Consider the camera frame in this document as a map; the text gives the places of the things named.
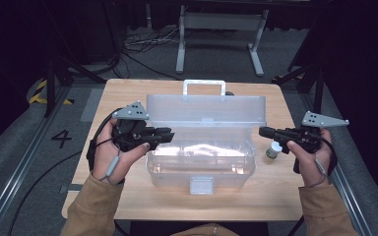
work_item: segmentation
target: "dark background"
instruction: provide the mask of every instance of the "dark background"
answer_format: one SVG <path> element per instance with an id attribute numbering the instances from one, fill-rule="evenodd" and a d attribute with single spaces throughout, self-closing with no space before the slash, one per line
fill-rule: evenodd
<path id="1" fill-rule="evenodd" d="M 90 64 L 106 61 L 120 50 L 120 43 L 109 37 L 106 9 L 120 20 L 112 26 L 114 34 L 121 35 L 125 26 L 146 24 L 139 17 L 145 14 L 139 4 L 82 3 L 0 1 L 0 134 L 29 107 L 27 91 L 42 77 L 52 53 Z M 330 92 L 351 121 L 348 130 L 378 185 L 378 1 L 333 1 L 331 5 L 336 9 L 323 13 L 317 22 L 315 12 L 280 10 L 277 18 L 270 14 L 267 27 L 311 28 L 292 65 L 321 64 Z M 152 17 L 162 17 L 154 21 L 154 28 L 176 24 L 175 15 L 162 14 L 175 7 L 157 6 Z M 295 20 L 281 20 L 292 15 Z"/>

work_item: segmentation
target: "hand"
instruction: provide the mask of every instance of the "hand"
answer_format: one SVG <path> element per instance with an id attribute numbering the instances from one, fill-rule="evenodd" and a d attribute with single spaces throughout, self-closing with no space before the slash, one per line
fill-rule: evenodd
<path id="1" fill-rule="evenodd" d="M 116 119 L 111 119 L 100 131 L 100 135 L 97 138 L 97 143 L 100 144 L 103 141 L 112 139 L 112 128 L 115 126 Z M 94 156 L 94 171 L 93 176 L 97 180 L 101 180 L 106 175 L 106 170 L 108 169 L 112 159 L 118 155 L 119 161 L 114 168 L 111 176 L 109 176 L 109 181 L 105 178 L 102 182 L 118 184 L 125 178 L 131 165 L 140 159 L 143 155 L 149 151 L 150 145 L 148 143 L 142 144 L 132 150 L 126 152 L 119 152 L 118 147 L 112 142 L 108 141 L 103 143 L 96 148 L 96 153 Z"/>
<path id="2" fill-rule="evenodd" d="M 331 135 L 328 130 L 321 129 L 321 137 L 331 143 Z M 305 187 L 322 187 L 329 185 L 328 177 L 321 173 L 315 162 L 315 158 L 317 158 L 324 169 L 326 171 L 328 170 L 330 166 L 331 150 L 327 144 L 322 143 L 321 148 L 313 154 L 308 153 L 293 141 L 287 142 L 287 147 L 299 160 L 299 170 Z"/>

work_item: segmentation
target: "box lid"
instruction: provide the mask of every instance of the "box lid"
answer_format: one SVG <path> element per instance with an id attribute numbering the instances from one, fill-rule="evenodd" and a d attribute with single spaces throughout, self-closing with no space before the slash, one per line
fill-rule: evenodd
<path id="1" fill-rule="evenodd" d="M 147 111 L 156 127 L 266 126 L 265 96 L 149 94 Z"/>

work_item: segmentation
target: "hand-mounted device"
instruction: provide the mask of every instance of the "hand-mounted device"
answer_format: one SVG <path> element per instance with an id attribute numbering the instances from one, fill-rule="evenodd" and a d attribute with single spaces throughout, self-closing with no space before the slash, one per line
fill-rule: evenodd
<path id="1" fill-rule="evenodd" d="M 97 137 L 100 131 L 111 118 L 117 119 L 112 129 L 112 139 L 101 141 L 97 144 Z M 96 147 L 104 142 L 113 141 L 121 151 L 131 150 L 143 143 L 149 143 L 150 150 L 155 150 L 159 144 L 170 143 L 174 136 L 174 133 L 171 133 L 171 129 L 167 127 L 146 127 L 146 120 L 149 119 L 150 115 L 140 101 L 118 108 L 110 113 L 100 124 L 90 142 L 87 153 L 90 171 L 94 169 Z"/>
<path id="2" fill-rule="evenodd" d="M 321 142 L 326 143 L 332 150 L 333 156 L 331 158 L 330 167 L 328 168 L 328 175 L 334 170 L 337 165 L 337 156 L 332 145 L 321 138 L 320 128 L 346 126 L 349 124 L 348 120 L 336 119 L 310 111 L 305 113 L 302 120 L 302 125 L 299 128 L 285 128 L 284 130 L 274 129 L 270 127 L 260 127 L 259 135 L 278 142 L 282 148 L 282 152 L 288 154 L 288 141 L 294 141 L 309 153 L 315 153 L 321 146 Z M 295 160 L 293 171 L 299 172 L 299 161 Z"/>

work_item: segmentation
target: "person's right hand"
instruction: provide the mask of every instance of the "person's right hand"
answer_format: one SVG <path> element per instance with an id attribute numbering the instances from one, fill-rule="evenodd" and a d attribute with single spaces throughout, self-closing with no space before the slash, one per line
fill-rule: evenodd
<path id="1" fill-rule="evenodd" d="M 331 143 L 331 135 L 328 130 L 321 129 L 321 137 Z M 305 187 L 321 187 L 329 185 L 328 177 L 321 173 L 315 162 L 315 158 L 317 158 L 321 162 L 324 169 L 328 171 L 328 167 L 330 166 L 331 150 L 327 144 L 322 142 L 321 148 L 313 154 L 307 152 L 293 141 L 287 142 L 287 147 L 299 160 L 299 171 L 302 175 Z"/>

